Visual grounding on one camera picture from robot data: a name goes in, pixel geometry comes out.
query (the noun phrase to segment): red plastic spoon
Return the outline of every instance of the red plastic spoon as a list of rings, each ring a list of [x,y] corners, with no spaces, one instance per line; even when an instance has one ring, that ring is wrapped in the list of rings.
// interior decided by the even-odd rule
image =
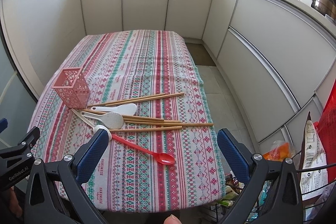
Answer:
[[[138,149],[142,152],[145,152],[145,153],[148,153],[148,154],[152,155],[153,158],[161,164],[167,164],[168,165],[168,164],[174,164],[175,163],[174,157],[172,157],[171,155],[169,155],[167,153],[156,153],[156,152],[150,151],[148,149],[145,149],[141,146],[138,146],[138,145],[136,145],[136,144],[134,144],[130,141],[127,141],[124,138],[121,138],[116,134],[112,133],[111,135],[112,135],[112,139],[115,139],[118,142],[121,142],[125,145],[128,145],[130,147],[133,147],[133,148]]]

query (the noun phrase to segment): chopsticks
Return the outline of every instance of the chopsticks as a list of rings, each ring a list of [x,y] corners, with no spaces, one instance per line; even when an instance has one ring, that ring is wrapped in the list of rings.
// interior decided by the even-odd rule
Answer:
[[[107,112],[98,111],[98,110],[92,110],[92,109],[80,109],[80,111],[85,111],[89,113],[99,114],[103,115]],[[124,118],[124,121],[132,121],[132,122],[170,122],[170,123],[181,123],[181,121],[176,120],[164,120],[160,118],[152,118],[152,117],[142,117],[142,116],[131,116],[131,115],[122,115]]]
[[[147,124],[149,126],[182,126],[182,127],[210,127],[213,123],[186,123],[186,122],[137,122],[125,120],[126,123]]]
[[[123,104],[128,104],[128,103],[140,103],[140,102],[145,102],[145,101],[158,100],[158,99],[176,97],[176,96],[181,96],[181,95],[184,95],[184,92],[172,93],[172,94],[159,93],[159,94],[154,94],[154,95],[147,95],[147,96],[142,96],[142,97],[117,100],[117,101],[106,102],[106,103],[101,103],[101,104],[88,105],[87,107],[118,106],[118,105],[123,105]]]
[[[166,130],[179,130],[179,129],[182,129],[182,126],[178,126],[178,127],[110,129],[110,132],[151,132],[151,131],[166,131]]]

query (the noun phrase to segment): screw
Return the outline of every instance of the screw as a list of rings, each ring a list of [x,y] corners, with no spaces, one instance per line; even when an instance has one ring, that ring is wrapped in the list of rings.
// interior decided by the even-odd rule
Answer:
[[[66,156],[64,156],[64,158],[63,158],[65,161],[70,161],[70,160],[72,160],[72,155],[66,155]]]
[[[253,155],[253,158],[254,158],[255,160],[261,160],[263,157],[262,157],[262,155],[260,155],[260,154],[254,154],[254,155]]]
[[[291,158],[286,158],[285,161],[288,163],[288,164],[292,164],[293,163],[293,160]]]
[[[34,164],[35,164],[35,165],[39,165],[41,162],[42,162],[41,159],[37,159],[37,160],[34,161]]]

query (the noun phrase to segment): floor tile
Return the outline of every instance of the floor tile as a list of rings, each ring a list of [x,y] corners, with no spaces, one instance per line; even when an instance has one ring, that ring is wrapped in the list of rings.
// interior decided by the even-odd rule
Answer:
[[[221,73],[219,72],[219,70],[217,69],[217,67],[210,67],[212,70],[213,75],[215,76],[217,83],[219,84],[222,92],[225,95],[231,95],[231,91],[229,89],[229,87],[227,86],[227,84],[225,83],[223,76],[221,75]]]
[[[242,117],[242,114],[237,106],[237,103],[232,95],[224,95],[225,99],[227,101],[227,104],[229,105],[229,108],[231,110],[231,113],[233,115],[233,118],[235,119],[236,125],[238,129],[246,128],[244,119]]]
[[[187,43],[193,43],[193,44],[203,44],[202,39],[197,39],[197,38],[189,38],[189,37],[184,37],[184,42]]]
[[[208,106],[216,132],[222,128],[237,130],[237,126],[231,110],[221,93],[206,94]]]
[[[180,221],[182,224],[201,223],[201,213],[199,207],[192,207],[180,210]]]
[[[185,44],[194,60],[195,65],[216,66],[211,56],[202,44],[186,43]]]
[[[198,68],[199,75],[204,82],[205,93],[222,93],[215,76],[209,66],[196,66]]]
[[[222,166],[223,166],[223,170],[224,170],[224,173],[227,174],[227,173],[230,173],[231,171],[231,168],[229,166],[229,164],[227,163],[225,157],[223,156],[222,153],[220,153],[220,159],[222,161]]]
[[[147,220],[147,213],[122,213],[104,212],[103,217],[109,224],[144,224]]]
[[[251,137],[249,132],[247,131],[247,128],[239,129],[239,133],[241,136],[241,142],[248,148],[248,150],[250,150],[251,153],[255,153]]]

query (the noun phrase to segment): pink utensil holder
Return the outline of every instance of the pink utensil holder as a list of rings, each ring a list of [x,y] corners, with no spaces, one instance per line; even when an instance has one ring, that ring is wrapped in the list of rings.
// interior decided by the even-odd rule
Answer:
[[[62,69],[51,87],[68,108],[86,108],[90,89],[82,70],[83,67]]]

